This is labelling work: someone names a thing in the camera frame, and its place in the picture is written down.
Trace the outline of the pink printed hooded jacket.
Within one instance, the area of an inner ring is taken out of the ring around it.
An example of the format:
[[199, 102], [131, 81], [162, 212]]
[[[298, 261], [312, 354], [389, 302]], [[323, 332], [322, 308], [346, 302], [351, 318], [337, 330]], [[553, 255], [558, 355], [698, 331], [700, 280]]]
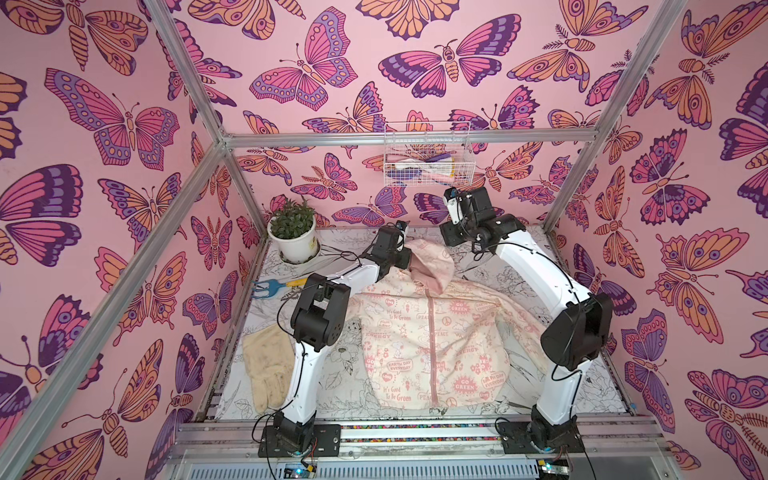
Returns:
[[550, 365], [540, 346], [548, 313], [513, 269], [426, 239], [411, 265], [355, 295], [351, 389], [362, 418], [513, 412], [532, 406]]

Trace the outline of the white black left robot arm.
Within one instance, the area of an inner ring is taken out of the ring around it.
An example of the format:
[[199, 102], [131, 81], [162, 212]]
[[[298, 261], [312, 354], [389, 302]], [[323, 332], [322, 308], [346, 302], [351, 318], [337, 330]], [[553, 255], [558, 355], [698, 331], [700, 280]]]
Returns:
[[278, 444], [303, 453], [315, 441], [319, 377], [331, 347], [344, 330], [349, 300], [374, 285], [393, 268], [406, 270], [411, 250], [405, 246], [408, 224], [381, 227], [353, 265], [328, 276], [311, 274], [290, 317], [295, 361], [288, 395], [272, 416]]

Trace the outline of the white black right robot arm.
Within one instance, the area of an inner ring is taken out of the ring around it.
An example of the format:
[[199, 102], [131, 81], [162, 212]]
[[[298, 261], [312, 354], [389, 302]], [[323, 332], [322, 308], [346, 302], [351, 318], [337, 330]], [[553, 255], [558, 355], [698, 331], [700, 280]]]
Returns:
[[444, 192], [450, 219], [440, 225], [446, 245], [469, 242], [472, 252], [488, 252], [509, 264], [539, 296], [552, 322], [539, 336], [548, 358], [548, 376], [531, 410], [532, 445], [549, 452], [576, 433], [573, 413], [584, 375], [605, 346], [614, 304], [609, 295], [593, 293], [566, 273], [538, 246], [512, 214], [499, 215], [485, 188]]

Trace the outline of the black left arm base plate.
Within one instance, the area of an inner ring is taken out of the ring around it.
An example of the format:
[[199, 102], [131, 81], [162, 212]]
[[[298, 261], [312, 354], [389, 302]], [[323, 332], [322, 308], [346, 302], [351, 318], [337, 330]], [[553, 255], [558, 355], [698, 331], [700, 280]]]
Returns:
[[260, 458], [302, 457], [312, 454], [315, 457], [337, 457], [341, 447], [341, 426], [339, 424], [320, 424], [299, 431], [295, 427], [280, 428], [267, 426], [259, 443]]

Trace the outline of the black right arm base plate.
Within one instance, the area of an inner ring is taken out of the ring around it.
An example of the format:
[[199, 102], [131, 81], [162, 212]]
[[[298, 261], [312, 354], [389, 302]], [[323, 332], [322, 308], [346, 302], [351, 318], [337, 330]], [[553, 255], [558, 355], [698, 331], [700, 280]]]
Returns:
[[573, 422], [551, 427], [546, 423], [513, 422], [504, 418], [495, 421], [494, 428], [501, 439], [505, 454], [583, 453], [583, 441]]

